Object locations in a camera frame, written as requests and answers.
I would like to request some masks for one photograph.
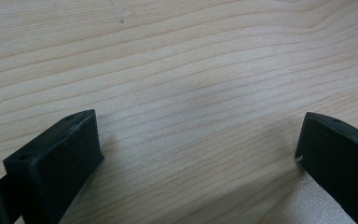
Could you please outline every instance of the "black object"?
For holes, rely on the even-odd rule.
[[[0,223],[58,223],[102,160],[94,110],[60,120],[4,160]]]
[[[358,129],[307,113],[296,160],[358,223]]]

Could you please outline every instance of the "wooden table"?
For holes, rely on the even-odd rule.
[[[358,1],[0,0],[0,176],[91,108],[105,160],[62,223],[345,219],[294,152],[307,111],[358,127]]]

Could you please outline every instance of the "light wood surface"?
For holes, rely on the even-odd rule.
[[[305,112],[358,127],[358,1],[0,0],[0,176],[90,108],[105,160],[62,223],[305,223]]]

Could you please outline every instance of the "wood grain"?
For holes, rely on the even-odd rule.
[[[105,161],[62,223],[301,223],[305,112],[358,127],[358,1],[0,1],[0,176],[90,108]]]

